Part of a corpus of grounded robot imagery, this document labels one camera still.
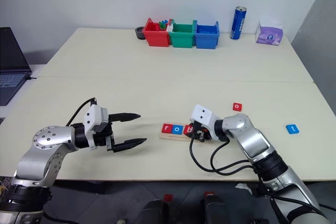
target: blue tile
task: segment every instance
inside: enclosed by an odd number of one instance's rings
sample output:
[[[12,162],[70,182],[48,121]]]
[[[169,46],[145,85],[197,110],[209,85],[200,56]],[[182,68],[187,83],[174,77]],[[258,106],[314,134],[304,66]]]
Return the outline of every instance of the blue tile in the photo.
[[[172,130],[173,134],[182,135],[182,131],[183,131],[183,126],[173,125],[173,130]]]
[[[286,125],[289,134],[298,134],[300,131],[295,124]]]

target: plastic storage bin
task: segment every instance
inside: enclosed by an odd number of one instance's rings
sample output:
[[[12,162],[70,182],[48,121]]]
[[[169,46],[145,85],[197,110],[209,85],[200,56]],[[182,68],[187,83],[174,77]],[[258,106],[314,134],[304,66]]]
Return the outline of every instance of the plastic storage bin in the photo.
[[[196,20],[193,21],[192,25],[176,24],[172,20],[171,25],[167,27],[167,31],[169,31],[173,47],[193,47],[196,24]]]
[[[196,24],[196,48],[215,49],[218,45],[218,21],[214,26],[201,26]]]
[[[142,32],[151,47],[168,47],[170,44],[169,33],[166,31],[167,25],[171,24],[171,19],[166,24],[165,29],[160,28],[159,23],[155,23],[148,18]]]

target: laptop keyboard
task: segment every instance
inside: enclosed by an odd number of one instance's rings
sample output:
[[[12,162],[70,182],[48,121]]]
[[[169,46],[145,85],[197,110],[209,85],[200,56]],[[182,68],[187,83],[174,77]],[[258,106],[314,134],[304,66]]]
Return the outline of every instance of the laptop keyboard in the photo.
[[[14,88],[25,76],[22,74],[0,74],[0,88]]]

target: laptop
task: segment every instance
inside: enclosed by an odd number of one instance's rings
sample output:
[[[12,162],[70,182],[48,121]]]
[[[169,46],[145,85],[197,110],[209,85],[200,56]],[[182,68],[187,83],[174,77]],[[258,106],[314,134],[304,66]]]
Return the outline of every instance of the laptop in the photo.
[[[10,27],[0,27],[0,106],[5,106],[32,71]]]

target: tissue box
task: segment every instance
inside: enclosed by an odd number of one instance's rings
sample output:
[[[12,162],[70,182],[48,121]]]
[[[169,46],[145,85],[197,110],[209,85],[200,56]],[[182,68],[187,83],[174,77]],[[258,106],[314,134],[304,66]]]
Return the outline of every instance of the tissue box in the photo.
[[[282,24],[264,18],[260,20],[260,25],[256,32],[256,42],[268,45],[278,46],[281,42],[284,31],[282,29]]]

